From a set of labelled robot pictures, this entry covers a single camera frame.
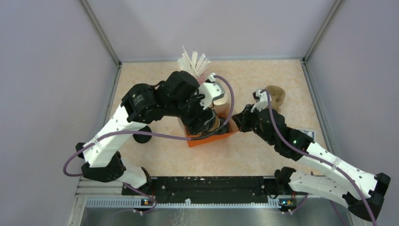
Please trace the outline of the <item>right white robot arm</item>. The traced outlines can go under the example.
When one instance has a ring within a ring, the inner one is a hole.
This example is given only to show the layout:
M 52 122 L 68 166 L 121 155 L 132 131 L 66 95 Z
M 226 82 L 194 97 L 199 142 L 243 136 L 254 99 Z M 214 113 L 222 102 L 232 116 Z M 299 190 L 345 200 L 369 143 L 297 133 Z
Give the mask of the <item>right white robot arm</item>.
M 240 132 L 254 132 L 281 156 L 321 172 L 318 178 L 294 168 L 275 171 L 276 188 L 282 194 L 315 194 L 346 207 L 353 215 L 375 223 L 391 178 L 362 171 L 323 148 L 312 137 L 286 125 L 276 110 L 253 110 L 247 105 L 232 116 Z

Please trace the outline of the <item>orange paper bag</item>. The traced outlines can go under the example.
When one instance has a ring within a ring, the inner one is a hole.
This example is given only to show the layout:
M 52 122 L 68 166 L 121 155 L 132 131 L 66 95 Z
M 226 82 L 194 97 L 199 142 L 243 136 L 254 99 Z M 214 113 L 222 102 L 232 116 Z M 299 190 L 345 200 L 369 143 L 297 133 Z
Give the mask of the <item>orange paper bag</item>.
M 217 116 L 222 119 L 227 119 L 227 116 L 230 112 L 230 108 L 231 108 L 230 100 L 228 100 L 226 103 L 224 103 L 222 105 L 214 105 L 213 106 L 213 109 L 215 109 Z M 201 135 L 201 134 L 191 135 L 191 133 L 188 131 L 187 127 L 182 123 L 182 121 L 179 118 L 177 120 L 179 122 L 180 127 L 184 131 L 184 135 L 186 137 L 192 138 L 192 137 L 199 137 Z M 234 122 L 234 120 L 232 118 L 229 120 L 229 122 L 226 126 L 227 126 L 227 131 L 225 133 L 213 135 L 206 139 L 186 141 L 186 143 L 189 148 L 192 148 L 192 147 L 204 145 L 207 143 L 215 142 L 217 140 L 226 139 L 239 131 L 238 126 L 236 125 L 236 123 Z

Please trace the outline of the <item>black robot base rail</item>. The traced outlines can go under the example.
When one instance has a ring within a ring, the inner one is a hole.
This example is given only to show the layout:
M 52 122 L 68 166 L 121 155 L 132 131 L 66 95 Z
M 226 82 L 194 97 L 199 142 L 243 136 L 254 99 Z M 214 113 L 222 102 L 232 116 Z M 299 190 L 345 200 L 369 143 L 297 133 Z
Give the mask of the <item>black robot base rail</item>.
M 159 204 L 250 204 L 266 203 L 271 198 L 301 195 L 288 186 L 278 185 L 274 177 L 152 177 L 150 185 L 139 191 L 152 196 Z

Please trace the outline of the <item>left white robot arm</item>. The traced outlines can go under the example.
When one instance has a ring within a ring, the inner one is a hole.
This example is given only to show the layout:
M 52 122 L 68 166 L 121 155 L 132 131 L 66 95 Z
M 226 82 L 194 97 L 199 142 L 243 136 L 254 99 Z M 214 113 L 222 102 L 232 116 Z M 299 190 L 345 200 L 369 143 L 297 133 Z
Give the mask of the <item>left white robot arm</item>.
M 210 132 L 217 122 L 211 104 L 224 94 L 214 78 L 199 84 L 185 71 L 172 72 L 156 85 L 134 85 L 105 126 L 83 145 L 83 177 L 103 183 L 118 180 L 131 185 L 139 194 L 148 193 L 151 182 L 146 169 L 127 169 L 121 160 L 119 150 L 130 139 L 130 132 L 149 136 L 148 125 L 165 116 L 180 118 L 193 135 Z

